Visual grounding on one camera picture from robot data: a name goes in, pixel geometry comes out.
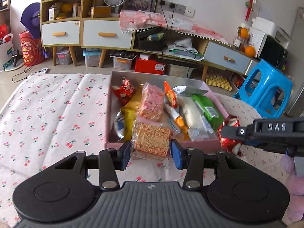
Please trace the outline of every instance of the green snack package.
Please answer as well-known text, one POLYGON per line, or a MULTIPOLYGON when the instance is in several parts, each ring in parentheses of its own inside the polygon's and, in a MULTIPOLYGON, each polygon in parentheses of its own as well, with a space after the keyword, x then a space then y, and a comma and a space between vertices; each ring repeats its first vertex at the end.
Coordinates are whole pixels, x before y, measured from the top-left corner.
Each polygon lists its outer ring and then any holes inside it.
POLYGON ((192 100, 196 104, 199 111, 204 114, 214 131, 224 122, 222 114, 217 110, 212 101, 206 96, 194 94, 192 100))

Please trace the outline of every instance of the yellow egg carton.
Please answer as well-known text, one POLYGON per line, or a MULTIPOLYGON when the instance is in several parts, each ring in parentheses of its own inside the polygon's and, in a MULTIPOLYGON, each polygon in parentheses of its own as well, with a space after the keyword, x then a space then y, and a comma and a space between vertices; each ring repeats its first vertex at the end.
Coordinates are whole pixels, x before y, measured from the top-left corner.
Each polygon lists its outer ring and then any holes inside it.
POLYGON ((232 91, 232 87, 225 77, 221 74, 210 71, 206 75, 206 84, 214 87, 221 87, 224 90, 232 91))

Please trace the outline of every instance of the pink packaged snack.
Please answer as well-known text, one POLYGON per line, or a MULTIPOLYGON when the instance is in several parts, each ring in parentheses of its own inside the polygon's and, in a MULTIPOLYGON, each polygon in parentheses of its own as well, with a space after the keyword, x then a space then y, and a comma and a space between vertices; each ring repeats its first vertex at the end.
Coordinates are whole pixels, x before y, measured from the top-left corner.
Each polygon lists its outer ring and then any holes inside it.
POLYGON ((163 91, 146 82, 142 89, 142 99, 137 115, 156 122, 163 110, 163 91))

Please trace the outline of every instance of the cat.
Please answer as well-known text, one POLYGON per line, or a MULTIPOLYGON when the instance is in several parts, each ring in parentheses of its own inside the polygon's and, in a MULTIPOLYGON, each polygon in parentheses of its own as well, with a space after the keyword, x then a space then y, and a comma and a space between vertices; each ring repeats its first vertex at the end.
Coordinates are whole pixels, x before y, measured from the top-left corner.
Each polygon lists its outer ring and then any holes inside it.
POLYGON ((152 0, 129 0, 129 8, 133 10, 151 10, 152 0))

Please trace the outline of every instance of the white printer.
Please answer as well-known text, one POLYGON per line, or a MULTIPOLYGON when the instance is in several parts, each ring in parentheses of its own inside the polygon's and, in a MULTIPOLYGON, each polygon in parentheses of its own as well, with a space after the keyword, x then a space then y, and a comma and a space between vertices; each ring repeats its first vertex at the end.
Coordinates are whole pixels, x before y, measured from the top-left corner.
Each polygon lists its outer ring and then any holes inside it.
POLYGON ((281 27, 261 17, 252 19, 252 28, 272 36, 285 49, 288 48, 288 45, 291 42, 291 38, 281 27))

